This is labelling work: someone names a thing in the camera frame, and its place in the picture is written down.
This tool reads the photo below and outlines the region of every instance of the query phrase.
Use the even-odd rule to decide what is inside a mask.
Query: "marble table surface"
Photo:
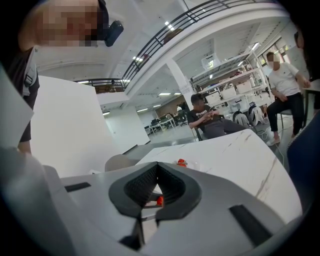
[[[189,162],[191,169],[237,184],[273,209],[285,223],[302,214],[298,193],[287,171],[250,129],[189,144],[154,148],[137,165],[156,161],[173,163],[178,159]]]

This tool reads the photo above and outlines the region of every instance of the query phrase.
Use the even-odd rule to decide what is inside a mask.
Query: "gray floor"
[[[307,118],[308,122],[310,122],[310,120],[312,119],[313,112],[314,112],[313,97],[310,96],[308,118]],[[278,131],[280,134],[281,143],[278,144],[277,146],[276,145],[271,146],[270,149],[278,157],[280,162],[283,163],[283,166],[285,167],[285,169],[289,171],[288,160],[287,160],[287,147],[289,142],[291,141],[291,135],[293,131],[293,127],[292,127],[293,120],[291,116],[283,115],[282,117],[283,117],[283,129],[282,129],[281,117],[280,115],[278,115]],[[270,125],[268,123],[258,124],[256,126],[255,132],[257,132],[257,134],[261,139],[262,137],[265,139],[266,135],[268,135],[268,138],[263,140],[264,142],[267,142],[273,135],[273,133],[270,131]],[[170,128],[163,132],[159,131],[155,134],[150,134],[149,138],[151,142],[149,144],[139,145],[135,147],[133,150],[129,151],[126,155],[132,159],[141,160],[152,149],[155,149],[155,148],[196,142],[195,138],[197,138],[197,135],[196,134],[194,135],[188,125],[184,125],[184,126],[178,125],[174,129]]]

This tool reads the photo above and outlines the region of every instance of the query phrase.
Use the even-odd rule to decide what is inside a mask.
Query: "black headset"
[[[98,18],[97,35],[98,41],[104,41],[107,47],[114,45],[120,34],[124,31],[124,26],[119,20],[115,20],[109,26],[109,14],[105,0],[97,0],[101,10],[102,19]]]

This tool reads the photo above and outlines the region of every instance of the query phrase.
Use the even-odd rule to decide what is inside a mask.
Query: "black slot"
[[[68,185],[64,186],[65,190],[69,192],[77,191],[77,190],[82,190],[85,188],[91,187],[91,185],[88,182],[82,182],[78,184],[73,184],[73,185]]]
[[[243,205],[232,206],[229,210],[254,246],[259,246],[272,237],[272,234]]]

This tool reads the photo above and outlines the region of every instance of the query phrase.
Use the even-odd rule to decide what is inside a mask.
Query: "gray plastic part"
[[[0,149],[1,194],[28,235],[57,256],[234,256],[263,255],[278,246],[297,226],[285,226],[264,203],[234,183],[182,166],[162,163],[194,179],[202,197],[183,219],[160,221],[155,234],[139,250],[119,242],[130,236],[137,220],[120,214],[108,191],[117,179],[148,165],[141,164],[101,174],[60,179],[31,155]],[[67,193],[64,186],[87,182],[91,186]],[[271,233],[254,248],[229,208],[245,206]]]
[[[141,253],[152,256],[234,256],[254,248],[229,208],[244,205],[272,234],[284,227],[264,203],[231,181],[179,165],[165,165],[195,179],[199,204],[185,218],[161,221]]]

